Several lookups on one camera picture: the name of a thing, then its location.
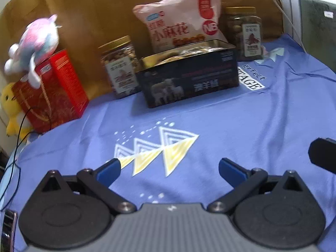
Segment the red gift box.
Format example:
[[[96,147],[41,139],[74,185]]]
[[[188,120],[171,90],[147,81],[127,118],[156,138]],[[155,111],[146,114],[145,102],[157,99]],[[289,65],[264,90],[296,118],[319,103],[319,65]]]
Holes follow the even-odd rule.
[[[66,50],[53,54],[35,71],[40,88],[32,88],[26,77],[12,87],[35,131],[44,133],[82,117],[89,100]]]

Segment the blue printed tablecloth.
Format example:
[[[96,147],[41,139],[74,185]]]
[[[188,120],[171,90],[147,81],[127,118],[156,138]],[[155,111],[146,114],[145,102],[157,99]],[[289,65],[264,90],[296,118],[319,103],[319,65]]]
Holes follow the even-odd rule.
[[[125,161],[112,190],[145,202],[209,204],[230,191],[222,158],[271,175],[298,172],[321,206],[322,251],[335,251],[335,175],[311,164],[309,145],[335,138],[335,73],[289,36],[267,56],[239,64],[238,87],[154,109],[142,93],[92,100],[80,119],[21,146],[1,182],[1,206],[20,212],[47,171],[73,175],[114,157]]]

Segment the yellow plush toy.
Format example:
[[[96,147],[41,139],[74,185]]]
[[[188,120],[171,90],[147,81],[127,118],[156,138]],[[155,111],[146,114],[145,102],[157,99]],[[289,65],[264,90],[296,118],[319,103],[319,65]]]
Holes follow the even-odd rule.
[[[25,135],[32,131],[33,127],[27,117],[23,118],[25,113],[12,91],[14,84],[15,83],[7,84],[1,93],[1,107],[9,119],[6,134],[8,136],[18,135],[20,140],[25,140]]]

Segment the frosted glass door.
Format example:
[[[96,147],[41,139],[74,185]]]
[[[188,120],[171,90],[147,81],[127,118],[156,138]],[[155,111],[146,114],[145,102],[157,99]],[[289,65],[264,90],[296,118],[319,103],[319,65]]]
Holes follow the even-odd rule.
[[[335,0],[281,0],[285,32],[335,71]]]

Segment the black wool storage box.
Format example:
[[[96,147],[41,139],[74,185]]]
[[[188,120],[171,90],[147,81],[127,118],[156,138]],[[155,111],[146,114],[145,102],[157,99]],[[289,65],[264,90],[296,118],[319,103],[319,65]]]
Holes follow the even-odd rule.
[[[239,85],[236,47],[207,40],[142,58],[135,71],[150,108]]]

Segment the pink blue plush toy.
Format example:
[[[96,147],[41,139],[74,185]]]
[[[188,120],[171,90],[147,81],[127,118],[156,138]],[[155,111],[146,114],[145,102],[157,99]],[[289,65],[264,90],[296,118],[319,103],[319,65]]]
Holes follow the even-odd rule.
[[[39,18],[26,27],[20,41],[9,48],[9,59],[4,66],[6,75],[27,71],[31,87],[40,88],[41,78],[35,67],[48,59],[58,47],[57,18],[56,14]]]

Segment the pink twisted dough snack bag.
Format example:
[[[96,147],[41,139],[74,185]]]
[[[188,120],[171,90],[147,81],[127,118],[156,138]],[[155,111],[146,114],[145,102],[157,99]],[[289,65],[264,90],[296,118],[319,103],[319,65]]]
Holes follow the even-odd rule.
[[[161,0],[137,5],[134,15],[149,31],[155,53],[186,44],[218,39],[221,0]]]

